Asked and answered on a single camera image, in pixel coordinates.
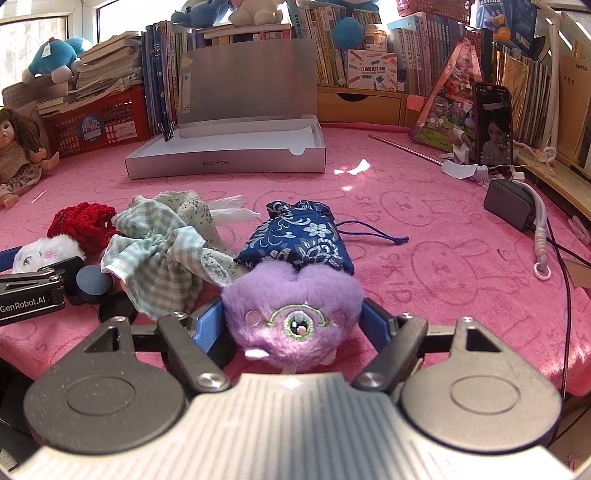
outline gingham fabric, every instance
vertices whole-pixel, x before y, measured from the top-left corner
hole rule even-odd
[[[248,269],[236,265],[195,192],[135,197],[113,217],[115,235],[100,267],[120,278],[135,308],[150,318],[191,312],[203,280],[224,287]]]

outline wooden drawer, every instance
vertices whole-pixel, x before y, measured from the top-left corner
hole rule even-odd
[[[404,126],[406,97],[403,93],[318,87],[317,117],[320,122],[368,122]]]

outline pink table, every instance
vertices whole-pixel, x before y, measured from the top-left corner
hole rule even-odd
[[[399,247],[372,237],[345,237],[367,296],[393,313],[419,314],[431,323],[453,325],[459,316],[473,316],[558,383],[566,293],[554,254],[550,254],[552,279],[538,281],[531,271],[532,239],[483,209],[484,187],[447,177],[434,164],[368,138],[368,131],[323,128],[323,132],[327,145],[324,174],[224,174],[132,181],[126,176],[124,158],[137,144],[66,158],[16,207],[0,212],[0,248],[36,240],[45,234],[59,209],[84,201],[121,210],[139,193],[150,197],[163,190],[195,190],[207,200],[242,194],[248,199],[247,207],[265,213],[265,205],[273,200],[318,200],[331,207],[337,221],[362,220],[391,235],[410,237]],[[411,145],[404,134],[379,135]],[[564,216],[547,204],[558,241],[591,258]],[[220,233],[237,251],[255,227],[256,222],[236,224],[220,228]],[[65,311],[1,328],[0,356],[38,378],[97,326],[94,308],[67,306]],[[590,326],[591,301],[581,288],[574,288],[568,389],[575,395],[591,391]],[[356,330],[339,348],[335,364],[317,371],[339,370],[351,378],[374,354]],[[141,358],[161,365],[157,355]],[[241,353],[227,370],[233,377],[240,371],[276,371],[262,363],[246,362]]]

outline phone screen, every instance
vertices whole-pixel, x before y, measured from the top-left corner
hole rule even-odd
[[[505,87],[476,83],[476,161],[494,167],[513,165],[511,94]]]

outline wooden shelf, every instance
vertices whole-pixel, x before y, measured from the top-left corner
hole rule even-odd
[[[407,93],[344,87],[318,87],[318,120],[367,122],[409,127],[418,112],[408,110]]]
[[[383,90],[364,90],[361,88],[344,88],[344,87],[318,87],[318,92],[322,93],[348,93],[351,95],[371,95],[371,96],[378,96],[378,97],[390,97],[390,98],[400,98],[406,99],[408,98],[407,93],[401,92],[385,92]]]
[[[517,155],[517,161],[591,220],[591,183],[557,161],[554,168]]]

